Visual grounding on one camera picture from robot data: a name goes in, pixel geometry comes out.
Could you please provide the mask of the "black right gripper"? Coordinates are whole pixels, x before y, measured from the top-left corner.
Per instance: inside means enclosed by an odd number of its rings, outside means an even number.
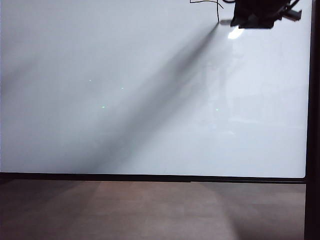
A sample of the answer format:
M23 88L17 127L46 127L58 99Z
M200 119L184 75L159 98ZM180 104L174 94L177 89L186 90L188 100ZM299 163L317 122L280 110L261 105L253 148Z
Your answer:
M278 18L290 3L290 0L236 0L230 26L238 26L240 29L272 29L274 21L250 20L251 15L258 19Z

